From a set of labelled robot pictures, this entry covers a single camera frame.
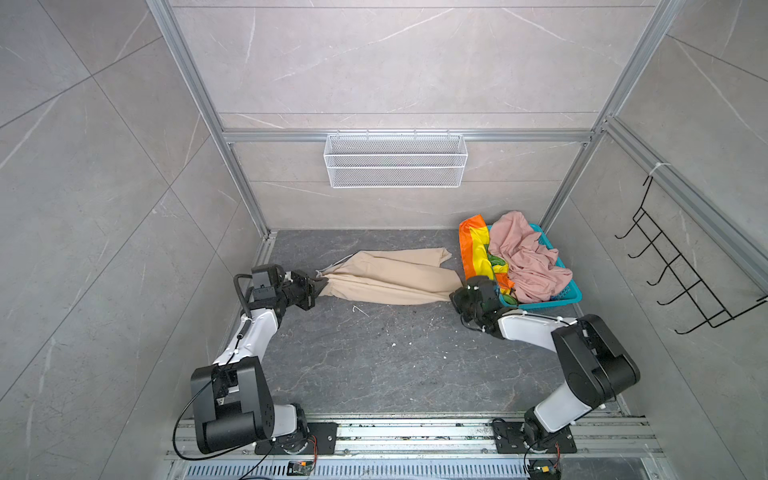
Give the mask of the beige shorts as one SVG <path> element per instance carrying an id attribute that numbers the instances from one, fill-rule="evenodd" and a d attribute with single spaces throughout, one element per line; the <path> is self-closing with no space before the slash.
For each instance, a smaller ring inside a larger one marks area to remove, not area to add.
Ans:
<path id="1" fill-rule="evenodd" d="M 352 302 L 423 305 L 447 302 L 462 286 L 459 275 L 442 266 L 451 258 L 442 247 L 359 251 L 317 274 L 327 281 L 323 296 Z"/>

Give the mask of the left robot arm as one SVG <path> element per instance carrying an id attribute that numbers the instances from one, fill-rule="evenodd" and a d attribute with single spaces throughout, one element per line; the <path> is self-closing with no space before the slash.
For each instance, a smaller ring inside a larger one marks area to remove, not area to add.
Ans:
<path id="1" fill-rule="evenodd" d="M 270 442 L 299 454 L 312 440 L 303 409 L 278 404 L 262 368 L 267 347 L 288 308 L 308 311 L 327 285 L 303 271 L 267 264 L 233 277 L 240 323 L 223 353 L 190 379 L 197 448 L 206 459 Z"/>

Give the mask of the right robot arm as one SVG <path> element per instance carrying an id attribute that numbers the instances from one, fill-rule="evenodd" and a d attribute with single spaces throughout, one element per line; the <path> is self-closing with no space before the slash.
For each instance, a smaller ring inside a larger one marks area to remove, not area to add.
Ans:
<path id="1" fill-rule="evenodd" d="M 483 276 L 470 278 L 449 299 L 466 327 L 557 354 L 564 383 L 526 411 L 521 426 L 534 451 L 554 447 L 573 422 L 641 379 L 635 361 L 597 315 L 551 317 L 509 307 L 496 282 Z"/>

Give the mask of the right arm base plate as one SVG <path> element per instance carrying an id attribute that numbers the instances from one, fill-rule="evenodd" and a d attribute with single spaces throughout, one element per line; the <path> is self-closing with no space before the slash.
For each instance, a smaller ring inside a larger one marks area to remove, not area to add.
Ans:
<path id="1" fill-rule="evenodd" d="M 534 421 L 507 421 L 494 418 L 490 421 L 492 436 L 499 454 L 524 454 L 557 452 L 573 454 L 577 447 L 569 427 L 548 432 Z"/>

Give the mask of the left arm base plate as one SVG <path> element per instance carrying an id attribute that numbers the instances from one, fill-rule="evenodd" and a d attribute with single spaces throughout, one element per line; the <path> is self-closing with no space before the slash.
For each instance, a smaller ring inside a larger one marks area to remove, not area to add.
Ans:
<path id="1" fill-rule="evenodd" d="M 257 455 L 332 455 L 335 453 L 339 425 L 334 422 L 310 422 L 301 425 L 290 434 L 278 437 L 274 442 L 256 444 Z"/>

